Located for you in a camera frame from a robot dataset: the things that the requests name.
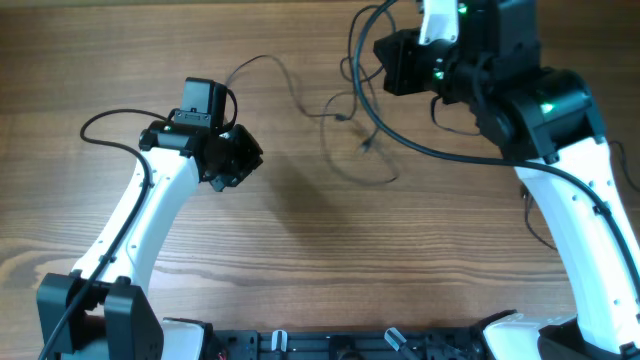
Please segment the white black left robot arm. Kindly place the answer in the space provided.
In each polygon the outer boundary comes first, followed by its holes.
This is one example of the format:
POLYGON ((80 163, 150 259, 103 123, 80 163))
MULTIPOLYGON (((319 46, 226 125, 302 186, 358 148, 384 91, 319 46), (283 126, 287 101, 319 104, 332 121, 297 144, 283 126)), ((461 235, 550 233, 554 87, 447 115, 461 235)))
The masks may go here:
POLYGON ((189 77, 182 104, 153 114, 135 171, 109 221, 67 274, 47 274, 36 295, 42 359, 226 359, 211 324, 159 320, 149 300, 159 251, 184 203, 201 183, 239 185, 262 163, 262 149, 235 119, 227 86, 189 77))

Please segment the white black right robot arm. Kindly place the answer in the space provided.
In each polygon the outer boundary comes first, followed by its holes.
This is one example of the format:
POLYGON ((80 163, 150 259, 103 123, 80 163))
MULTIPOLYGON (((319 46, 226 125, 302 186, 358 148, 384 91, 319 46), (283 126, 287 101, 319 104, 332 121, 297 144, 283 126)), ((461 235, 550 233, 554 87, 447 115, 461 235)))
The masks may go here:
POLYGON ((419 28, 376 41, 387 92, 464 103, 537 201, 572 288, 569 316, 507 312, 480 338, 497 359, 635 359, 639 245, 586 82, 544 67, 532 1, 425 1, 419 28))

